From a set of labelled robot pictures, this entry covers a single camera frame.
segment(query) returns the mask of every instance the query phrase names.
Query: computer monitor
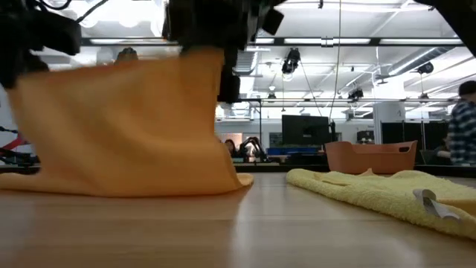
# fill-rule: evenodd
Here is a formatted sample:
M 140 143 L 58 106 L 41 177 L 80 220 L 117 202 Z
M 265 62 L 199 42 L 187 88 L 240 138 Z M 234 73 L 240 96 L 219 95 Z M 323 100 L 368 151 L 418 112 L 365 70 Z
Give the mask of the computer monitor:
M 283 144 L 323 145 L 331 141 L 329 118 L 308 115 L 283 115 Z

